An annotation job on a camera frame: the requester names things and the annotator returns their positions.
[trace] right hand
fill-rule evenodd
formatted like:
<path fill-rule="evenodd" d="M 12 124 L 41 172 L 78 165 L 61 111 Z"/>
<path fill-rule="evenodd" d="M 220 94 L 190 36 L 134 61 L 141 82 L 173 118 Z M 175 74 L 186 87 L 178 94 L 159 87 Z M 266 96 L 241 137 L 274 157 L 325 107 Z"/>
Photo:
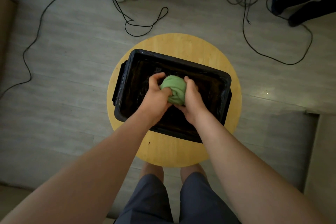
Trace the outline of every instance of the right hand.
<path fill-rule="evenodd" d="M 183 112 L 189 123 L 195 126 L 196 118 L 202 113 L 208 112 L 208 109 L 203 103 L 195 82 L 187 76 L 184 78 L 184 81 L 187 84 L 187 89 L 185 91 L 185 106 L 176 104 L 174 104 L 174 106 Z"/>

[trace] hand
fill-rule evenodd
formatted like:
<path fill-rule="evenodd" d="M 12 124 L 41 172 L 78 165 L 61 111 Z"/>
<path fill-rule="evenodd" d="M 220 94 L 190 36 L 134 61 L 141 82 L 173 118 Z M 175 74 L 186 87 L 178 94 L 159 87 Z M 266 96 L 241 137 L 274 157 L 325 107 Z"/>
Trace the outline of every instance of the hand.
<path fill-rule="evenodd" d="M 187 121 L 195 126 L 196 118 L 200 114 L 208 112 L 208 109 L 203 103 L 202 97 L 198 92 L 198 87 L 195 85 L 195 82 L 189 79 L 187 76 L 184 78 L 184 81 L 187 83 L 187 89 L 185 91 L 185 107 L 176 104 L 174 106 L 180 109 Z"/>
<path fill-rule="evenodd" d="M 164 76 L 165 73 L 162 72 L 149 77 L 149 89 L 138 108 L 138 111 L 149 118 L 151 127 L 161 120 L 163 114 L 172 105 L 168 103 L 168 97 L 172 95 L 171 89 L 166 87 L 160 90 L 158 86 L 158 79 Z"/>

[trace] left hand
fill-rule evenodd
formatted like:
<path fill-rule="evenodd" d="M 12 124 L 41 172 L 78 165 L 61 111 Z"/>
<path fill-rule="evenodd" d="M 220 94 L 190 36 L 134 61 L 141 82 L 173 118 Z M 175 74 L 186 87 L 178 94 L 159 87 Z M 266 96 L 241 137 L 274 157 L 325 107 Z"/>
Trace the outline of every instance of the left hand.
<path fill-rule="evenodd" d="M 171 89 L 166 87 L 160 90 L 158 79 L 165 76 L 165 73 L 157 73 L 149 77 L 149 89 L 143 99 L 139 112 L 144 113 L 150 120 L 151 127 L 158 123 L 163 114 L 172 105 L 168 103 L 168 97 L 172 95 Z"/>

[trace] round wooden stool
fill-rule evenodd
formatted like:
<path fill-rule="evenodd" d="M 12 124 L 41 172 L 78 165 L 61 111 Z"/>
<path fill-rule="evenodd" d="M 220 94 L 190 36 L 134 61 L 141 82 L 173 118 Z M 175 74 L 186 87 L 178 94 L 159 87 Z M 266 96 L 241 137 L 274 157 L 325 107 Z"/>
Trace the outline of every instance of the round wooden stool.
<path fill-rule="evenodd" d="M 107 112 L 112 128 L 121 124 L 114 117 L 112 96 L 119 75 L 120 65 L 128 59 L 133 49 L 144 49 L 225 71 L 231 76 L 232 99 L 227 113 L 225 127 L 233 133 L 239 120 L 242 95 L 239 80 L 233 66 L 220 50 L 203 39 L 192 35 L 170 33 L 146 39 L 130 49 L 114 69 L 107 88 Z M 136 154 L 137 157 L 151 164 L 162 167 L 186 167 L 208 158 L 208 153 L 201 143 L 195 143 L 153 131 L 148 131 Z"/>

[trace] forearm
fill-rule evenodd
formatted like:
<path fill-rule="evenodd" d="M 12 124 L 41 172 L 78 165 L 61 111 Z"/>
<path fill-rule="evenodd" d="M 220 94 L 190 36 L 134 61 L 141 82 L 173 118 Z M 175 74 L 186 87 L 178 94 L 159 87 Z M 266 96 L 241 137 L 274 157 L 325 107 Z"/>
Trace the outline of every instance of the forearm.
<path fill-rule="evenodd" d="M 320 223 L 308 200 L 204 112 L 195 127 L 243 223 Z"/>
<path fill-rule="evenodd" d="M 136 112 L 111 136 L 36 189 L 3 223 L 102 223 L 149 123 Z"/>

